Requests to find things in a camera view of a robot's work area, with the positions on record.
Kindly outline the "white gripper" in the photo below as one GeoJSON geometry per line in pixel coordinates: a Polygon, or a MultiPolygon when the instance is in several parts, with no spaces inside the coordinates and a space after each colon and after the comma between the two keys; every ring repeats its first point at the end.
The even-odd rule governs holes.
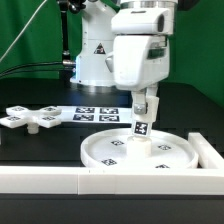
{"type": "Polygon", "coordinates": [[[132,91],[132,109],[136,115],[147,113],[144,88],[169,74],[167,36],[173,33],[173,16],[169,8],[128,8],[112,18],[115,39],[106,63],[113,72],[116,87],[132,91]]]}

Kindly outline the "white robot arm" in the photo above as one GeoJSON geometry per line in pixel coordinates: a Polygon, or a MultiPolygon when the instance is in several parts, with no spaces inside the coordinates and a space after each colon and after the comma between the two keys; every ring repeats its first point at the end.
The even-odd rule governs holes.
{"type": "Polygon", "coordinates": [[[175,12],[199,1],[118,0],[120,10],[114,11],[102,0],[87,0],[71,82],[92,94],[130,91],[134,112],[146,113],[146,90],[169,74],[175,12]]]}

